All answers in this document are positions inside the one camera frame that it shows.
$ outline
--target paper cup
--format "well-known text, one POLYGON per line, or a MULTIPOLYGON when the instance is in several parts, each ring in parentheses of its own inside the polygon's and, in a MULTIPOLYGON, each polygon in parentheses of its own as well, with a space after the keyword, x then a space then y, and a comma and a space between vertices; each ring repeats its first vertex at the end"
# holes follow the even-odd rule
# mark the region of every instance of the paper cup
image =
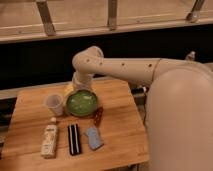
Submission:
POLYGON ((44 106, 49 108, 55 116, 63 115, 63 97, 61 94, 50 94, 44 99, 44 106))

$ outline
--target wooden table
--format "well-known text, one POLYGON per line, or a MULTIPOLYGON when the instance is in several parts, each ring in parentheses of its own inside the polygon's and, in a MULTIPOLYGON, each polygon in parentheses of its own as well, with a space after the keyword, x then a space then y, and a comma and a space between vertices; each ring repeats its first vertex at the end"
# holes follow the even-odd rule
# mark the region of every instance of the wooden table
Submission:
POLYGON ((128 84, 108 79, 94 81, 93 90, 103 108, 100 135, 104 146, 92 151, 84 131, 92 125, 92 119, 74 116, 60 117, 57 157, 43 159, 40 156, 43 131, 53 114, 42 102, 49 93, 64 93, 66 86, 23 90, 19 93, 9 127, 1 171, 95 171, 127 166, 148 160, 145 128, 138 113, 128 84), (71 156, 68 148, 67 126, 78 123, 82 154, 71 156))

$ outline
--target bottle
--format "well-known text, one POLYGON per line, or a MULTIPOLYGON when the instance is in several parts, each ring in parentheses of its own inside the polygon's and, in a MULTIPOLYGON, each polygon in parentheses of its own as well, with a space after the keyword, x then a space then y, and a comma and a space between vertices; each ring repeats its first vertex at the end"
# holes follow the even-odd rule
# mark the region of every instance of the bottle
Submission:
POLYGON ((44 131, 42 146, 41 146, 41 156, 45 159, 55 158, 56 143, 58 136, 58 126, 55 117, 52 117, 50 124, 47 125, 44 131))

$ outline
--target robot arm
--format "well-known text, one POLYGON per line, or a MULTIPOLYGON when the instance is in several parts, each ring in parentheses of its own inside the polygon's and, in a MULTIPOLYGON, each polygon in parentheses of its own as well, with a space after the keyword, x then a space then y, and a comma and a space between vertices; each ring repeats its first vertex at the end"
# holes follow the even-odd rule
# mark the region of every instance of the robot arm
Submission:
POLYGON ((75 55, 74 88, 90 89, 95 73, 150 87, 146 102, 149 170, 212 170, 212 71, 186 60, 102 57, 97 47, 75 55))
POLYGON ((77 72, 73 83, 89 89, 93 74, 107 75, 149 87, 160 74, 180 65, 195 63, 187 60, 164 58, 103 58, 98 47, 90 47, 73 58, 77 72))

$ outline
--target bowl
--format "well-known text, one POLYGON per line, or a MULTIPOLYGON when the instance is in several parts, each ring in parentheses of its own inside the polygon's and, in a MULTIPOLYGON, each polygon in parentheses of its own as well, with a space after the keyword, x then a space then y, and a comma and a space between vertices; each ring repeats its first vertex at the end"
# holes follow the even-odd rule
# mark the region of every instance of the bowl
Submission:
POLYGON ((93 114, 98 108, 98 98, 89 90, 78 90, 68 96, 66 111, 68 114, 85 117, 93 114))

